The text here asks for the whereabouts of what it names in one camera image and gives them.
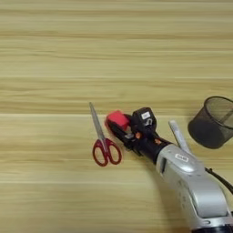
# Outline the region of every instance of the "scissors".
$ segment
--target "scissors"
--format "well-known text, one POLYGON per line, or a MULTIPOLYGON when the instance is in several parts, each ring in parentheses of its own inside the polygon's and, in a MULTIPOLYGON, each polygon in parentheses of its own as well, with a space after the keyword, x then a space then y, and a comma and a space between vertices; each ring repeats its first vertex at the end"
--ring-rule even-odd
POLYGON ((112 164, 117 165, 117 164, 119 164, 121 162, 121 159, 122 159, 120 149, 113 141, 111 141, 108 138, 105 138, 102 127, 100 126, 100 123, 99 123, 99 120, 98 120, 97 113, 96 113, 96 111, 94 109, 94 106, 93 106, 92 103, 89 103, 89 105, 90 105, 90 108, 91 108, 91 115, 92 115, 92 118, 93 118, 94 125, 96 127, 97 135, 98 135, 98 140, 94 144, 93 150, 92 150, 93 158, 96 161, 96 163, 101 167, 105 167, 108 164, 108 160, 112 164), (118 160, 117 161, 115 161, 113 159, 112 155, 111 155, 111 147, 114 147, 116 149, 117 153, 118 153, 118 160), (104 157, 104 162, 103 163, 100 162, 96 157, 96 150, 98 148, 101 150, 101 152, 103 154, 103 157, 104 157))

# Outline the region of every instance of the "scissor blade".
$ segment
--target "scissor blade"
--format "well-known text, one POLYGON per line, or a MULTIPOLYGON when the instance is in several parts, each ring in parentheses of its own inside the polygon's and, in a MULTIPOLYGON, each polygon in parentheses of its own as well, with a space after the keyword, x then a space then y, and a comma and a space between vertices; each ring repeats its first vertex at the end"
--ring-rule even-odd
POLYGON ((101 125, 99 123, 98 116, 97 116, 97 113, 95 111, 95 108, 94 108, 94 106, 93 106, 93 104, 91 102, 89 103, 89 105, 90 105, 90 108, 91 108, 91 115, 92 115, 92 118, 93 118, 93 122, 94 122, 94 125, 95 125, 95 128, 96 128, 98 138, 100 140, 104 140, 105 136, 104 136, 102 127, 101 127, 101 125))

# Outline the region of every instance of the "wood grain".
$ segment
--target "wood grain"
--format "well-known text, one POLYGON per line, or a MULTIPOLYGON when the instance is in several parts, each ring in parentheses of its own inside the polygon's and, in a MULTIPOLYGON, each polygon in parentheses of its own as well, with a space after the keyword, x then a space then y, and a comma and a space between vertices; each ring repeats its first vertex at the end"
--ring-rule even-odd
POLYGON ((0 231, 188 232, 144 158, 124 150, 119 166, 94 163, 88 102, 101 122, 150 106, 172 142, 176 119, 233 183, 233 141, 209 150, 187 131, 205 98, 233 97, 232 28, 230 0, 2 0, 0 231))

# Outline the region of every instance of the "mesh cup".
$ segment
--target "mesh cup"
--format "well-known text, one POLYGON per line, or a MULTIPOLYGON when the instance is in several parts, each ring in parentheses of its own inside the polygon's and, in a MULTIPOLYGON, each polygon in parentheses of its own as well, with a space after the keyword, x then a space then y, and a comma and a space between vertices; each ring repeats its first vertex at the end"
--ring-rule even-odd
POLYGON ((220 148, 233 137, 233 101, 209 97, 188 124, 189 134, 203 147, 220 148))

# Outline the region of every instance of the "red scissors handle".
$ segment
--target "red scissors handle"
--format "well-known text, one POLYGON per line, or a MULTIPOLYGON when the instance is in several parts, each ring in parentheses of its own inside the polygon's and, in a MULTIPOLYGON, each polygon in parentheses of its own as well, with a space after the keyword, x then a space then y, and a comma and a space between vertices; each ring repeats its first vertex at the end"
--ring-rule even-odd
POLYGON ((101 166, 101 167, 105 167, 107 164, 108 164, 108 160, 114 164, 114 165, 117 165, 121 162, 121 159, 122 159, 122 155, 121 155, 121 152, 120 152, 120 149, 118 148, 118 146, 113 142, 111 141, 110 139, 106 138, 105 139, 105 142, 106 142, 106 151, 104 149, 104 145, 103 143, 101 142, 101 140, 97 140, 96 143, 94 144, 93 146, 93 158, 94 160, 96 161, 96 163, 101 166), (111 155, 111 148, 110 147, 114 147, 118 153, 118 160, 115 161, 111 155), (100 162, 97 157, 96 157, 96 150, 97 149, 100 149, 102 154, 103 154, 103 158, 104 158, 104 162, 100 162))

